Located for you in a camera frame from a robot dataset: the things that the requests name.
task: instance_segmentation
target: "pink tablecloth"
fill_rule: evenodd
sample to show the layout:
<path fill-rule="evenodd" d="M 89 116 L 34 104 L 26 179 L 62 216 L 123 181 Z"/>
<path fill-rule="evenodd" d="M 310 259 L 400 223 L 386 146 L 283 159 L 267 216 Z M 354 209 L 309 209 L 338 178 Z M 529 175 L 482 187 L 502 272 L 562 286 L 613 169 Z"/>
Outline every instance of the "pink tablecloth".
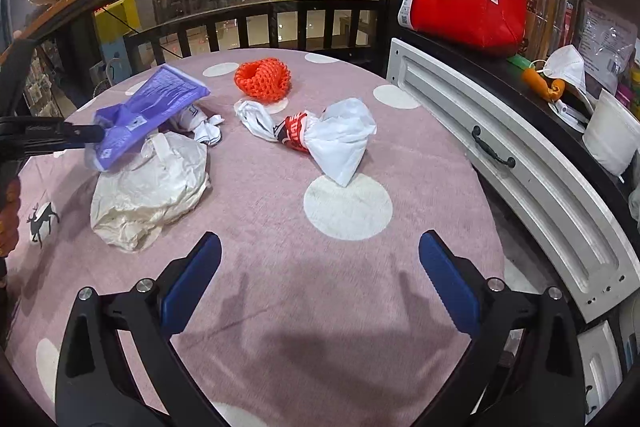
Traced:
<path fill-rule="evenodd" d="M 350 192 L 318 180 L 309 156 L 260 140 L 239 123 L 232 106 L 242 93 L 232 72 L 203 75 L 219 63 L 268 56 L 292 73 L 276 122 L 350 96 L 370 108 L 378 133 Z M 97 173 L 83 166 L 82 152 L 32 158 L 21 174 L 21 240 L 8 260 L 19 301 L 7 355 L 17 374 L 53 415 L 57 350 L 78 290 L 114 293 L 155 278 L 211 230 L 222 240 L 222 264 L 172 343 L 212 401 L 271 427 L 409 425 L 468 343 L 418 262 L 420 235 L 435 229 L 484 276 L 503 272 L 492 215 L 455 139 L 424 108 L 398 108 L 411 100 L 388 88 L 375 97 L 386 82 L 344 62 L 256 49 L 174 65 L 206 82 L 211 95 L 201 105 L 226 120 L 222 142 L 210 149 L 212 189 L 151 247 L 123 253 L 89 227 Z M 151 73 L 118 84 L 69 120 L 90 123 L 96 108 L 124 101 Z M 26 219 L 49 201 L 61 222 L 53 220 L 41 249 L 30 241 Z M 123 341 L 143 396 L 162 409 L 130 337 Z"/>

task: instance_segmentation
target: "drawer front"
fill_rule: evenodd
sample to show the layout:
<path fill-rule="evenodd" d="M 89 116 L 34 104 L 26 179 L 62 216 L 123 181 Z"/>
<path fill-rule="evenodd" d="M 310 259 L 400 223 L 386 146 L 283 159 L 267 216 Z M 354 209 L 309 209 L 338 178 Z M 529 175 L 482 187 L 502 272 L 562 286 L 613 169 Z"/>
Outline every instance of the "drawer front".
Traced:
<path fill-rule="evenodd" d="M 638 258 L 602 198 L 517 112 L 397 39 L 392 40 L 387 80 L 412 94 L 460 140 L 474 167 L 554 264 L 587 322 L 640 287 Z M 479 128 L 478 139 L 511 164 L 491 158 L 474 139 L 474 128 Z"/>
<path fill-rule="evenodd" d="M 587 423 L 622 383 L 622 370 L 613 333 L 607 321 L 578 335 L 578 345 L 584 370 Z"/>

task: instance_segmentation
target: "human hand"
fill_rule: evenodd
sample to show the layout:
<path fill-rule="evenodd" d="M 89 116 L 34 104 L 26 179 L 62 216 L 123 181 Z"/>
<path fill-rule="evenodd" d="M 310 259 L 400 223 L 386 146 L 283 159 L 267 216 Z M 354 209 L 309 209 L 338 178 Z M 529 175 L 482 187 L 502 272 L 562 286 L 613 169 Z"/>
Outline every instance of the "human hand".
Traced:
<path fill-rule="evenodd" d="M 9 255 L 18 244 L 18 209 L 20 180 L 16 178 L 6 189 L 6 203 L 0 210 L 0 257 Z"/>

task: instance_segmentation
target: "black countertop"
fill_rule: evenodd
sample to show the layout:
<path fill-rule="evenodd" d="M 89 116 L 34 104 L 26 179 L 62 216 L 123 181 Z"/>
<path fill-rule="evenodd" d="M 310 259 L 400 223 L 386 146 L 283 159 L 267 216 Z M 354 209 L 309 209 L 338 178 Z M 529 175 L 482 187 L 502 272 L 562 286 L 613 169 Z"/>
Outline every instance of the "black countertop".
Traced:
<path fill-rule="evenodd" d="M 595 188 L 624 230 L 636 254 L 640 252 L 638 223 L 631 217 L 627 203 L 632 190 L 630 169 L 623 175 L 627 180 L 623 183 L 594 160 L 582 143 L 582 135 L 560 120 L 548 103 L 524 83 L 520 77 L 521 69 L 504 59 L 487 57 L 404 28 L 396 28 L 395 33 L 395 37 L 468 76 L 532 124 Z"/>

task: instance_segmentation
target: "green object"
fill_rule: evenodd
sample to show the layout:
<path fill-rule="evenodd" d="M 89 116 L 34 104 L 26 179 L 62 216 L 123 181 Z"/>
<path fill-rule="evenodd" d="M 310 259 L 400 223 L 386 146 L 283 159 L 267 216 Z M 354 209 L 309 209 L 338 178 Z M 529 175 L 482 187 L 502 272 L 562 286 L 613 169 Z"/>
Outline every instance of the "green object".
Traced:
<path fill-rule="evenodd" d="M 531 67 L 531 61 L 527 60 L 522 55 L 513 55 L 513 57 L 507 58 L 507 61 L 514 66 L 519 67 L 522 71 Z"/>

